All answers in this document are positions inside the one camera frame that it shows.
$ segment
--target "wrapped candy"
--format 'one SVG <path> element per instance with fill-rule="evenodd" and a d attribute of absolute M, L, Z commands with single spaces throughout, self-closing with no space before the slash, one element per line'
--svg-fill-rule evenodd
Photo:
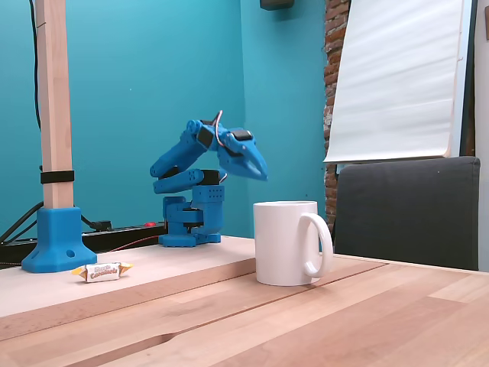
<path fill-rule="evenodd" d="M 126 262 L 111 262 L 107 264 L 84 265 L 71 271 L 71 274 L 79 275 L 87 283 L 96 281 L 116 281 L 121 275 L 133 267 Z"/>

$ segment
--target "brick wall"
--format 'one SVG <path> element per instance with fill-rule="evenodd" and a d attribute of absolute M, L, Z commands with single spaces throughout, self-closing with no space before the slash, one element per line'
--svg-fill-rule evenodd
<path fill-rule="evenodd" d="M 325 149 L 329 147 L 329 129 L 332 124 L 332 112 L 335 104 L 336 81 L 338 80 L 339 62 L 342 58 L 343 40 L 350 0 L 326 0 L 326 35 L 325 52 L 328 55 L 328 65 L 324 69 L 326 84 L 326 107 L 324 109 L 324 139 Z M 336 214 L 336 178 L 335 165 L 328 164 L 325 174 L 326 215 L 329 229 L 335 221 Z"/>

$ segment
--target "red wire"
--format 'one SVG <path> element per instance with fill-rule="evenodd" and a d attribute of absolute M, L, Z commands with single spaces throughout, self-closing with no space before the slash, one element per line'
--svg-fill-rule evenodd
<path fill-rule="evenodd" d="M 109 252 L 113 252 L 113 251 L 118 251 L 118 250 L 122 250 L 123 248 L 126 248 L 126 247 L 129 247 L 131 245 L 135 245 L 139 242 L 143 242 L 143 241 L 147 241 L 148 239 L 157 239 L 159 236 L 158 235 L 152 235 L 151 237 L 146 237 L 145 239 L 139 239 L 137 241 L 134 241 L 134 242 L 130 242 L 128 243 L 127 245 L 123 245 L 121 247 L 117 247 L 117 248 L 114 248 L 113 250 L 110 250 Z"/>

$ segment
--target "black chair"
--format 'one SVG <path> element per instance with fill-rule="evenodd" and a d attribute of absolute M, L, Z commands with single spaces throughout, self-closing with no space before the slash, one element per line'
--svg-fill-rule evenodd
<path fill-rule="evenodd" d="M 346 167 L 335 252 L 478 270 L 480 166 L 459 157 Z"/>

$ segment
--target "blue wall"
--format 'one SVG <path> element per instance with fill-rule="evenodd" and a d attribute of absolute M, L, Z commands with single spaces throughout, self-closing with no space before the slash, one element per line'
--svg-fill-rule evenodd
<path fill-rule="evenodd" d="M 240 4 L 66 3 L 75 203 L 89 219 L 114 226 L 161 220 L 149 167 L 178 142 L 186 122 L 211 119 L 219 109 L 225 126 L 245 122 Z M 42 200 L 42 189 L 28 1 L 2 0 L 0 14 L 0 157 L 11 177 L 0 183 L 3 232 Z M 199 167 L 218 167 L 217 159 L 208 154 Z M 239 223 L 245 185 L 227 180 L 224 232 L 249 233 Z"/>
<path fill-rule="evenodd" d="M 248 182 L 249 200 L 314 200 L 324 217 L 325 0 L 280 11 L 258 4 L 241 0 L 245 124 L 270 180 Z"/>
<path fill-rule="evenodd" d="M 251 236 L 257 201 L 316 200 L 324 214 L 324 0 L 287 11 L 258 0 L 84 0 L 66 11 L 75 203 L 87 217 L 161 220 L 149 167 L 187 120 L 219 109 L 225 126 L 257 136 L 270 171 L 268 183 L 226 181 L 223 232 Z M 28 2 L 2 0 L 0 14 L 3 232 L 42 187 Z M 208 154 L 196 166 L 218 162 Z"/>

